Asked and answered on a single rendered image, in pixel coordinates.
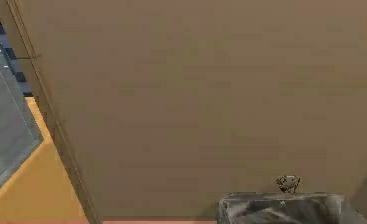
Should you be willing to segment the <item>small black and white ornament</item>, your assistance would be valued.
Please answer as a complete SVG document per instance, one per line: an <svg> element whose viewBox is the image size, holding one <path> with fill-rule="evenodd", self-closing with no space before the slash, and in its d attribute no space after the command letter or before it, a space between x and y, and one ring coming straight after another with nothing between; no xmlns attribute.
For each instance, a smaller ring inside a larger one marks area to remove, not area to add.
<svg viewBox="0 0 367 224"><path fill-rule="evenodd" d="M276 179L281 192L294 194L300 184L301 178L296 175L283 175Z"/></svg>

